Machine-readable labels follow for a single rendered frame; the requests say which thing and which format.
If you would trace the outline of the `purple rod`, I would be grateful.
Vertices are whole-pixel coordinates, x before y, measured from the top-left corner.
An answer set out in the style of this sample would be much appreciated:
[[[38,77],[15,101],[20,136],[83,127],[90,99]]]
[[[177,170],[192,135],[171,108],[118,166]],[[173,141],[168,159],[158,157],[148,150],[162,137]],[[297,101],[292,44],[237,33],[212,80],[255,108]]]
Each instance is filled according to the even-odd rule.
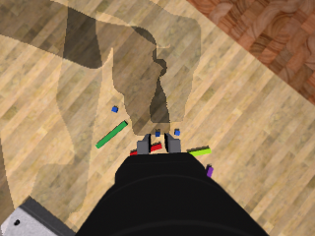
[[[206,172],[207,176],[211,177],[213,174],[214,168],[212,166],[207,165]]]

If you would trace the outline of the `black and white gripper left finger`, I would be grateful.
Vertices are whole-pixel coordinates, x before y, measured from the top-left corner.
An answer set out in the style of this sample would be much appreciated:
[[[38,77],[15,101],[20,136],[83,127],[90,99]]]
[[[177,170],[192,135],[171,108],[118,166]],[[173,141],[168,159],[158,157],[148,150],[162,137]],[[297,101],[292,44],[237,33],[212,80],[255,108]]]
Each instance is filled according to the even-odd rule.
[[[149,154],[151,153],[151,148],[151,134],[146,134],[141,141],[137,141],[137,154]]]

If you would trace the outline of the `red rod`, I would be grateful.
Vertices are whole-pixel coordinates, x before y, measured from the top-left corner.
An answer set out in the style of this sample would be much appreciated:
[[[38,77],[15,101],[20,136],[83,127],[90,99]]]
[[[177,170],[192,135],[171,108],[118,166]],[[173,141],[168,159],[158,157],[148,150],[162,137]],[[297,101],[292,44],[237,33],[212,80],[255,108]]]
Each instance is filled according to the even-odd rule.
[[[162,148],[161,144],[156,144],[156,145],[152,146],[151,151],[154,151],[154,150],[157,150],[157,149],[161,149],[161,148]],[[132,155],[132,154],[137,154],[137,151],[135,150],[135,151],[130,152],[130,155]]]

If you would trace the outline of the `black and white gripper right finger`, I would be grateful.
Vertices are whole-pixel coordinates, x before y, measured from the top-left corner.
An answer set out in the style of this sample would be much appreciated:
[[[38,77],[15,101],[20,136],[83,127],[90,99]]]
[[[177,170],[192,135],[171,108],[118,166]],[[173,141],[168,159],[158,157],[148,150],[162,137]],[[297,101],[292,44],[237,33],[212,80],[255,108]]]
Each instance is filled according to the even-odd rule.
[[[169,133],[164,133],[164,146],[168,153],[181,152],[181,142],[175,139]]]

